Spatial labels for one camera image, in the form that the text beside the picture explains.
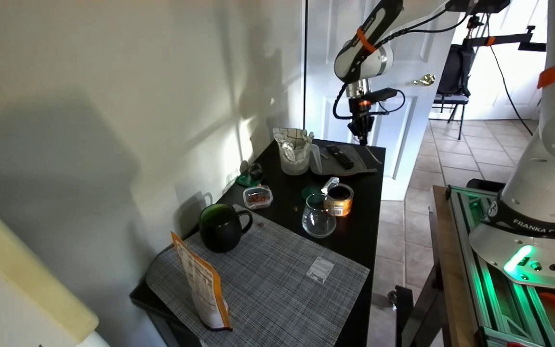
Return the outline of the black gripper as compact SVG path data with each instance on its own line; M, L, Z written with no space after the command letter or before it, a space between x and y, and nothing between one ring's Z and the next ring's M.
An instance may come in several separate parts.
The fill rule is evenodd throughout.
M370 107L378 101L383 101L387 97L393 97L397 94L395 88L382 88L374 90L362 96L353 96L349 99L349 109L351 109L351 122L349 128L356 136L364 136L372 128L372 111Z

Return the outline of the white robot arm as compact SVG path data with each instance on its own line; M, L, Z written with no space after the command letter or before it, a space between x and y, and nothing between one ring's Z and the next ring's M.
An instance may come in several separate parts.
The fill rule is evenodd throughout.
M545 69L538 88L538 132L468 242L509 279L555 288L555 0L547 0Z

